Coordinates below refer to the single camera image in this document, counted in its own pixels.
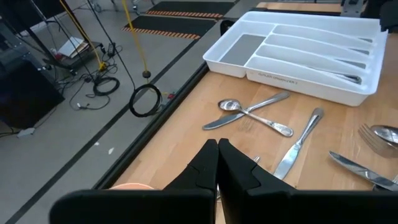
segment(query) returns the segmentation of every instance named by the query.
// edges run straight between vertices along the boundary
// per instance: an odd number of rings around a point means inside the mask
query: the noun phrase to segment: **hazard tape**
[[[204,18],[221,18],[223,15],[218,13],[202,13],[202,12],[170,12],[170,11],[147,11],[146,14],[161,15],[161,16],[190,16],[190,17],[204,17]]]
[[[123,27],[122,30],[131,32],[131,29],[129,27]],[[196,34],[183,34],[183,33],[167,32],[167,31],[161,31],[161,30],[149,30],[149,29],[134,28],[134,31],[142,33],[142,34],[165,35],[168,37],[186,38],[186,39],[194,39],[194,40],[200,38],[200,36],[196,35]]]

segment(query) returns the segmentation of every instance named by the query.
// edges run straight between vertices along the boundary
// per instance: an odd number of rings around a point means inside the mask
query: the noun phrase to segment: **black floor mat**
[[[221,19],[233,6],[233,2],[165,1],[156,4],[146,14]]]
[[[139,16],[132,21],[134,31],[187,39],[199,39],[216,24],[214,20]],[[131,31],[129,24],[122,28]]]

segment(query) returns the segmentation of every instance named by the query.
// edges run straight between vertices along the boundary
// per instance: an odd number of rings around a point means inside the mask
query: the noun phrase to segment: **white cutlery tray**
[[[213,72],[358,106],[377,90],[386,40],[378,19],[247,12],[203,59]]]

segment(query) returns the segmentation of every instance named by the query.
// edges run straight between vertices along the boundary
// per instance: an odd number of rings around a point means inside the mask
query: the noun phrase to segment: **concrete floor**
[[[241,0],[226,17],[240,17],[250,8],[265,0]],[[69,0],[72,8],[77,8],[84,1]],[[98,0],[103,9],[113,9],[110,0]],[[149,1],[139,3],[139,10],[146,11],[151,7]],[[108,46],[109,40],[101,30],[90,11],[76,9],[75,14],[88,35]],[[111,38],[123,46],[121,56],[130,71],[136,86],[145,83],[141,73],[142,62],[133,44],[131,34],[121,31],[127,23],[123,12],[103,11],[98,14]],[[68,30],[79,37],[78,31],[67,16],[60,20]],[[54,25],[50,27],[58,48],[66,41],[66,37],[58,32]],[[219,24],[208,31],[159,81],[156,86],[161,91],[177,91],[190,75],[203,63],[202,55],[219,38]],[[39,31],[38,36],[48,47],[53,47],[47,29]],[[174,59],[192,40],[166,37],[160,35],[139,34],[145,51],[149,70],[154,77],[170,61]],[[27,206],[29,210],[21,218],[10,218],[27,203],[117,112],[123,108],[132,93],[132,83],[119,59],[115,57],[119,70],[113,75],[121,82],[119,89],[111,97],[110,104],[99,111],[74,111],[68,100],[76,92],[80,84],[65,93],[65,100],[48,120],[36,130],[34,135],[18,139],[8,136],[0,139],[0,223],[48,223],[50,207],[58,198],[68,192],[79,189],[90,189],[110,168],[117,158],[135,140],[139,133],[151,121],[151,117],[137,118],[129,111],[124,114],[104,135],[97,144],[92,146],[65,175],[57,180],[43,196]],[[97,69],[96,60],[87,63],[91,71]],[[83,86],[73,104],[80,103],[100,106],[104,98],[87,99],[85,94],[92,92],[92,84]],[[154,93],[148,91],[136,103],[138,111],[147,111],[155,101]],[[0,133],[7,131],[0,126]]]

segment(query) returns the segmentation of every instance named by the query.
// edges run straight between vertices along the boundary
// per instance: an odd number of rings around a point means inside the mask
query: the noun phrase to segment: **knife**
[[[276,167],[274,172],[274,176],[283,180],[290,168],[292,168],[296,158],[300,152],[301,147],[303,146],[304,140],[310,134],[310,132],[314,129],[314,127],[318,124],[319,120],[323,117],[323,109],[315,108],[312,112],[310,120],[308,121],[306,127],[304,128],[303,133],[298,138],[298,140],[294,143],[294,145],[286,152],[282,161]]]
[[[266,105],[270,105],[271,103],[276,103],[278,101],[284,100],[284,99],[288,98],[289,96],[290,96],[289,92],[283,91],[282,93],[278,93],[278,94],[276,94],[276,95],[264,100],[261,103],[258,103],[258,104],[255,104],[253,106],[250,106],[250,107],[246,108],[245,110],[250,112],[250,111],[253,111],[253,110],[258,109],[260,107],[263,107],[263,106],[266,106]],[[203,130],[212,130],[212,129],[215,129],[215,128],[219,128],[219,127],[221,127],[223,125],[226,125],[226,124],[229,124],[229,123],[231,123],[233,121],[236,121],[237,119],[239,119],[239,118],[241,118],[243,116],[244,116],[244,113],[236,113],[236,114],[232,114],[232,115],[227,115],[227,116],[224,116],[224,117],[222,117],[222,118],[220,118],[220,119],[218,119],[216,121],[213,121],[211,123],[208,123],[208,124],[204,125],[202,127],[202,129]]]
[[[337,163],[342,165],[343,167],[349,169],[350,171],[354,172],[357,175],[367,179],[368,181],[380,186],[384,187],[387,190],[397,191],[398,185],[393,181],[380,176],[379,174],[369,170],[366,167],[363,167],[337,153],[329,151],[329,155],[332,159],[334,159]]]

